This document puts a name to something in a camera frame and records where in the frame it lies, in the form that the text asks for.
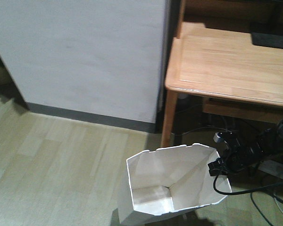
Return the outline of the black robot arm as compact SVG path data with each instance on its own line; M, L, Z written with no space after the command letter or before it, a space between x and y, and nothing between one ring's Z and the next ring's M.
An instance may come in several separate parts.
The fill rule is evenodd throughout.
M225 142L227 149L208 164L210 176L237 174L255 163L283 154L283 120L260 133L249 144L243 144L232 132L218 132L214 141Z

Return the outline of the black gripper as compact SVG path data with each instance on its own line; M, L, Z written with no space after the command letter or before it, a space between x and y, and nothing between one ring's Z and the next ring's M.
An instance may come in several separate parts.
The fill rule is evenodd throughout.
M208 164L209 174L211 177L233 174L233 170L230 168L231 154L232 151L230 149L225 149L222 156Z

